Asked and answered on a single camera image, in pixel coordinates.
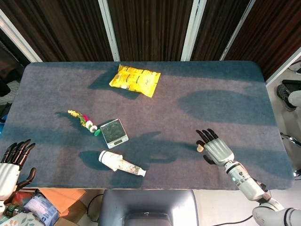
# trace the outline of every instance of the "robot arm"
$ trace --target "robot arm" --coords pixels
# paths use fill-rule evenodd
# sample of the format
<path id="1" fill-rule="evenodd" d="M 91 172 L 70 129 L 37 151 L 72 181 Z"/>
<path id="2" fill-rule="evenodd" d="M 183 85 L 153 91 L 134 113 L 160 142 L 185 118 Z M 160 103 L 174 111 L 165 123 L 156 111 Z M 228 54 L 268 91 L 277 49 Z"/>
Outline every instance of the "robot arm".
<path id="1" fill-rule="evenodd" d="M 198 146 L 207 150 L 209 155 L 204 159 L 209 164 L 224 166 L 231 181 L 250 201 L 256 201 L 260 205 L 253 209 L 252 215 L 260 226 L 297 226 L 301 222 L 301 210 L 287 208 L 270 197 L 259 185 L 260 183 L 250 177 L 244 166 L 234 161 L 234 154 L 226 143 L 218 138 L 216 133 L 208 129 L 196 130 L 202 140 L 197 141 Z"/>
<path id="2" fill-rule="evenodd" d="M 13 143 L 8 147 L 0 162 L 0 217 L 4 212 L 4 201 L 8 199 L 14 191 L 18 191 L 24 186 L 30 184 L 36 174 L 36 168 L 32 168 L 29 177 L 20 183 L 17 183 L 21 169 L 27 159 L 29 152 L 35 144 L 28 144 L 31 140 Z"/>

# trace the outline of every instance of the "dark curtain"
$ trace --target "dark curtain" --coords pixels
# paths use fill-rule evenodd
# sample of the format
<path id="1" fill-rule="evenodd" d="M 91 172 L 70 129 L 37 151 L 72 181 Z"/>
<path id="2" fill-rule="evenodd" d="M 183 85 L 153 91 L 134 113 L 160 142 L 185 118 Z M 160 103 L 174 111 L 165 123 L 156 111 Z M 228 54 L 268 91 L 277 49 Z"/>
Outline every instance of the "dark curtain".
<path id="1" fill-rule="evenodd" d="M 97 0 L 2 0 L 0 8 L 43 61 L 112 61 Z"/>
<path id="2" fill-rule="evenodd" d="M 181 60 L 192 2 L 109 0 L 120 60 Z"/>
<path id="3" fill-rule="evenodd" d="M 208 0 L 191 60 L 219 60 L 249 0 Z"/>
<path id="4" fill-rule="evenodd" d="M 301 1 L 257 0 L 226 60 L 252 60 L 268 79 L 301 46 Z"/>

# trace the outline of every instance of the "sneaker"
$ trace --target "sneaker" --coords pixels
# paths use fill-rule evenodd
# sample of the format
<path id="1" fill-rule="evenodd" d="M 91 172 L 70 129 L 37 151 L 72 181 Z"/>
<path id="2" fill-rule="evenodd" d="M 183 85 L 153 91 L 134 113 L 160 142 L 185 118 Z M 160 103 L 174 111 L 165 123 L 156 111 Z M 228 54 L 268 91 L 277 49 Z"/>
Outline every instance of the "sneaker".
<path id="1" fill-rule="evenodd" d="M 288 96 L 290 94 L 291 94 L 291 91 L 284 84 L 281 84 L 277 87 L 277 90 L 276 90 L 277 97 L 279 97 L 282 100 L 282 103 L 284 104 L 284 107 L 286 108 L 286 110 L 288 110 L 289 112 L 292 112 L 292 111 L 296 110 L 296 107 L 294 105 L 291 105 L 288 102 Z"/>

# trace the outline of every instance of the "blue felt tablecloth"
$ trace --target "blue felt tablecloth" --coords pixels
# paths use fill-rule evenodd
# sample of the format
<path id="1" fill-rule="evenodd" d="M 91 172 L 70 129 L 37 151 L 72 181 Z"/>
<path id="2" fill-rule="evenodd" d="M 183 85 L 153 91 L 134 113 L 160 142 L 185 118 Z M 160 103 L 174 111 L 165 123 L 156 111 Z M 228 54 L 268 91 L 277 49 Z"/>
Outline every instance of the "blue felt tablecloth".
<path id="1" fill-rule="evenodd" d="M 122 62 L 161 72 L 153 98 L 112 88 L 119 62 L 33 63 L 26 67 L 0 139 L 37 145 L 22 170 L 31 187 L 236 189 L 223 167 L 196 152 L 195 129 L 212 128 L 253 178 L 287 189 L 293 174 L 258 65 L 247 61 Z M 147 170 L 135 176 L 98 162 L 108 150 L 73 109 L 95 124 L 119 118 L 129 141 L 111 149 Z"/>

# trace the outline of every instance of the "chip bag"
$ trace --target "chip bag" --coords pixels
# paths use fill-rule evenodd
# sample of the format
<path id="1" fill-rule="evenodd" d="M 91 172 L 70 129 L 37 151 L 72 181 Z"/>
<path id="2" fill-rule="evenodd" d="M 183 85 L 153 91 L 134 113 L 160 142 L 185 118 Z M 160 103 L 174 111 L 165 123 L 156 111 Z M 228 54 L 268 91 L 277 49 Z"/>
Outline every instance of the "chip bag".
<path id="1" fill-rule="evenodd" d="M 152 97 L 161 73 L 119 65 L 110 86 L 140 92 Z"/>

